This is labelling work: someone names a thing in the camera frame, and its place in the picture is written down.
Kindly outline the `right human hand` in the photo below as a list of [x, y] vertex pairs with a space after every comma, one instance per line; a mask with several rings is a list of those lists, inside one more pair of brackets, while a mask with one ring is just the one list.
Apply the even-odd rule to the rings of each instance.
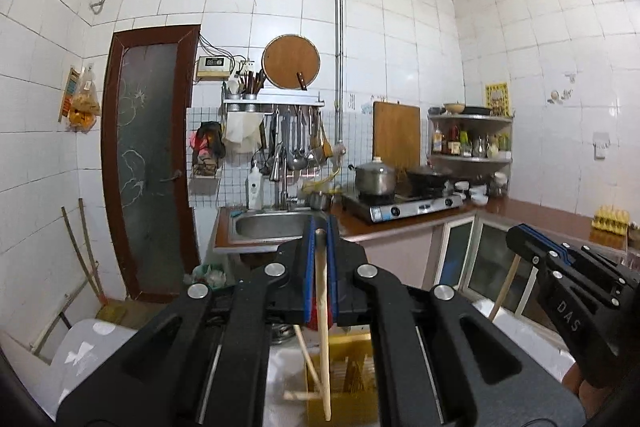
[[574, 363], [562, 378], [562, 384], [582, 403], [586, 418], [593, 418], [605, 403], [612, 390], [610, 388], [596, 388], [586, 381], [577, 363]]

